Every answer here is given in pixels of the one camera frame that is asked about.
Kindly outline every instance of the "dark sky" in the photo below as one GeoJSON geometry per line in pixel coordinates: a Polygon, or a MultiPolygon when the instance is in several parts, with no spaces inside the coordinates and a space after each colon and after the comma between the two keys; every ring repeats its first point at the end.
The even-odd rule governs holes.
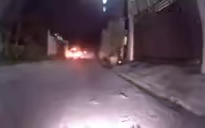
{"type": "Polygon", "coordinates": [[[92,0],[29,0],[23,14],[37,17],[65,38],[85,42],[98,41],[103,24],[101,6],[92,0]]]}

